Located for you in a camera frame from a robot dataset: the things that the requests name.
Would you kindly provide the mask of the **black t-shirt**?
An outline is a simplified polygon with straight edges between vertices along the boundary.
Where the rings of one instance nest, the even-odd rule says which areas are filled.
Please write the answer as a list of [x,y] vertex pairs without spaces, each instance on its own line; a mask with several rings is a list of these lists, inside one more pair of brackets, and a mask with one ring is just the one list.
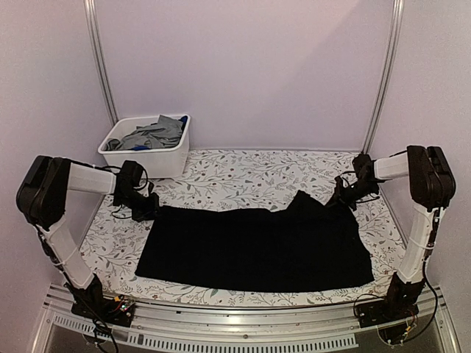
[[303,191],[278,211],[162,207],[135,274],[264,293],[354,288],[374,279],[350,208],[325,206]]

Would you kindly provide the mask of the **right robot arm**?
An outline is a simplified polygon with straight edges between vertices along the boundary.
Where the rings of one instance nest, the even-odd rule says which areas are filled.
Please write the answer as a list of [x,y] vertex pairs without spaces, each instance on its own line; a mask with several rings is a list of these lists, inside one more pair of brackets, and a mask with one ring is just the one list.
[[456,181],[446,156],[439,146],[406,147],[390,157],[373,160],[361,153],[353,160],[356,181],[345,186],[341,176],[327,206],[344,204],[356,209],[360,199],[379,193],[379,184],[408,178],[414,219],[404,258],[393,274],[380,314],[388,321],[397,320],[415,304],[425,280],[425,263],[431,256],[440,221],[456,192]]

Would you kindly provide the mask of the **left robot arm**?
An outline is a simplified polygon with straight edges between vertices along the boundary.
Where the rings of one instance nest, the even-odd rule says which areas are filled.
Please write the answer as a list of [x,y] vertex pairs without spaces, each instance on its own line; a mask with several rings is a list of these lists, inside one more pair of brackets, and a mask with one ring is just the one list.
[[141,182],[144,167],[127,160],[120,167],[97,167],[65,157],[38,155],[21,183],[16,206],[38,231],[45,253],[65,277],[70,292],[94,319],[110,311],[102,284],[79,253],[65,219],[69,191],[111,195],[115,206],[131,211],[134,221],[154,219],[159,197],[150,182]]

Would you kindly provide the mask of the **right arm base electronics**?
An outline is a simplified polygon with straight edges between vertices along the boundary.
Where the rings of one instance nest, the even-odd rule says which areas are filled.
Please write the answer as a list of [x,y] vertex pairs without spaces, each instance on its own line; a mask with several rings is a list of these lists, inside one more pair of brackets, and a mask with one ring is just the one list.
[[417,327],[416,304],[391,309],[383,297],[361,294],[353,303],[353,315],[360,328],[375,327],[379,338],[389,346],[403,345]]

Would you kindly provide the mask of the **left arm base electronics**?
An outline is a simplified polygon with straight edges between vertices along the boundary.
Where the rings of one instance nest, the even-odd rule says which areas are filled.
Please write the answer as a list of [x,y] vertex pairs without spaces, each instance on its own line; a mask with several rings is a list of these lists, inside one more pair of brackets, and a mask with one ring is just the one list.
[[71,312],[84,318],[102,319],[106,324],[130,327],[134,318],[135,300],[125,296],[114,299],[78,296],[74,299]]

